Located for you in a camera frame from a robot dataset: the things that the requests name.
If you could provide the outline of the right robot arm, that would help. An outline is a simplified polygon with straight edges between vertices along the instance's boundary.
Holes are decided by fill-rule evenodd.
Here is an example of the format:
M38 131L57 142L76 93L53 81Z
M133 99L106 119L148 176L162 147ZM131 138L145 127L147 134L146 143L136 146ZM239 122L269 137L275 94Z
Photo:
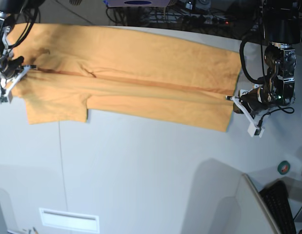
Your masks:
M21 70L24 58L12 59L12 52L29 35L43 3L42 0L0 0L0 75L4 78L11 78ZM20 15L25 17L25 29L16 42L8 45L6 37L12 32Z

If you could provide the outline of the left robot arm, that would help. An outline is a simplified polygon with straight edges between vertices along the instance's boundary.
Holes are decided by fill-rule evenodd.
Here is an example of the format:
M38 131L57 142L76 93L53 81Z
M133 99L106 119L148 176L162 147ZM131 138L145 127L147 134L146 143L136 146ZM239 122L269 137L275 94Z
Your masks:
M294 113L300 0L262 0L259 31L238 52L99 26L36 24L39 0L0 0L0 103L25 100L31 124L85 122L90 109L224 132L232 112L251 136Z

